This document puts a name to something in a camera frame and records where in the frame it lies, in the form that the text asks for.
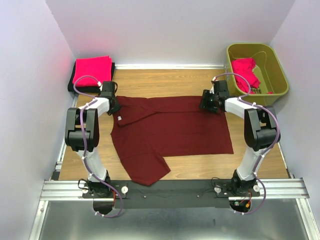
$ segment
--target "maroon t-shirt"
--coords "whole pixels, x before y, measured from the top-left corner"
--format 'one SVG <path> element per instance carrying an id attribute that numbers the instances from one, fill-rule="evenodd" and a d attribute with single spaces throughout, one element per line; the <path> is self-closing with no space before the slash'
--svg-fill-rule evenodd
<path id="1" fill-rule="evenodd" d="M 169 173 L 163 157 L 234 153 L 224 112 L 200 110 L 200 96 L 117 100 L 112 141 L 136 183 L 149 186 Z"/>

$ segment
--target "wooden floor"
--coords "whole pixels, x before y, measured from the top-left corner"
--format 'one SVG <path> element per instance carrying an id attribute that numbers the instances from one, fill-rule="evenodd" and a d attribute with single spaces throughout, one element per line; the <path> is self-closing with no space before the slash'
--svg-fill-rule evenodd
<path id="1" fill-rule="evenodd" d="M 174 69 L 174 70 L 116 70 L 114 81 L 118 83 L 118 96 L 127 97 L 169 97 L 201 96 L 203 89 L 210 89 L 213 76 L 220 69 Z M 86 96 L 79 96 L 77 106 L 89 102 Z M 211 179 L 231 178 L 242 161 L 246 150 L 243 119 L 226 113 L 234 154 L 193 155 L 165 157 L 171 172 L 163 179 Z M 113 118 L 107 114 L 99 118 L 100 141 L 98 145 L 101 160 L 108 169 L 111 179 L 129 180 L 123 168 L 110 133 Z M 265 157 L 258 172 L 260 178 L 288 178 L 278 145 Z M 67 147 L 60 173 L 60 180 L 87 178 L 81 159 Z"/>

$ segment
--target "olive green basket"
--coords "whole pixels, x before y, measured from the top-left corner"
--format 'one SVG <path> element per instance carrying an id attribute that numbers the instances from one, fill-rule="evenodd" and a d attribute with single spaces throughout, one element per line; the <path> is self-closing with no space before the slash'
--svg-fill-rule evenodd
<path id="1" fill-rule="evenodd" d="M 252 88 L 255 94 L 249 94 L 243 99 L 259 105 L 272 105 L 278 98 L 285 95 L 289 85 L 280 66 L 274 50 L 262 43 L 235 43 L 226 49 L 226 73 L 233 73 L 231 62 L 236 59 L 253 58 L 256 62 L 253 73 L 260 81 L 259 88 Z M 227 75 L 227 85 L 230 95 L 241 96 L 246 94 L 237 86 L 234 75 Z"/>

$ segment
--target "screw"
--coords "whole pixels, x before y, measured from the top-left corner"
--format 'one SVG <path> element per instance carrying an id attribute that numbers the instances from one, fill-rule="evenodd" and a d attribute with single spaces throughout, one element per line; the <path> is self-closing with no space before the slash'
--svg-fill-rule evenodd
<path id="1" fill-rule="evenodd" d="M 218 186 L 216 186 L 215 188 L 214 188 L 214 191 L 218 194 L 218 193 L 221 193 L 221 188 L 220 187 L 218 187 Z"/>
<path id="2" fill-rule="evenodd" d="M 126 194 L 126 193 L 128 192 L 128 187 L 127 187 L 127 186 L 123 186 L 123 187 L 121 188 L 121 192 L 122 192 L 123 194 Z"/>
<path id="3" fill-rule="evenodd" d="M 260 187 L 258 185 L 254 185 L 253 190 L 258 193 L 260 192 Z"/>

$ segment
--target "fabric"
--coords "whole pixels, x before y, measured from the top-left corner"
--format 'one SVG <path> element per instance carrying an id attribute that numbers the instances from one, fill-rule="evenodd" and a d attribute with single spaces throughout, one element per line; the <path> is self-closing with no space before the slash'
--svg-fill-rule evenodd
<path id="1" fill-rule="evenodd" d="M 169 173 L 164 157 L 233 154 L 224 112 L 200 110 L 201 96 L 117 100 L 112 141 L 136 183 L 149 186 Z"/>
<path id="2" fill-rule="evenodd" d="M 72 80 L 74 84 L 76 80 L 82 76 L 89 75 L 95 77 L 101 83 L 111 81 L 112 59 L 109 56 L 99 56 L 93 58 L 81 58 L 75 61 L 75 74 Z M 97 87 L 97 82 L 90 78 L 83 78 L 76 87 Z"/>
<path id="3" fill-rule="evenodd" d="M 253 58 L 239 58 L 231 62 L 232 70 L 235 74 L 243 76 L 253 88 L 258 88 L 260 85 L 259 79 L 252 72 L 256 66 L 256 61 Z M 236 85 L 243 92 L 249 91 L 248 84 L 239 76 L 235 76 Z"/>
<path id="4" fill-rule="evenodd" d="M 115 70 L 116 70 L 116 64 L 113 62 L 112 65 L 111 65 L 111 80 L 113 79 L 114 77 L 114 74 L 115 74 Z M 71 73 L 71 77 L 70 77 L 70 80 L 68 82 L 68 85 L 67 85 L 67 89 L 69 92 L 72 92 L 74 93 L 75 90 L 74 90 L 74 85 L 73 85 L 73 79 L 75 77 L 75 73 L 76 73 L 76 63 L 74 63 L 73 65 L 73 69 L 72 69 L 72 73 Z M 83 93 L 91 93 L 91 94 L 98 94 L 100 93 L 100 88 L 98 86 L 78 86 L 77 89 L 80 91 L 80 92 L 83 92 Z"/>

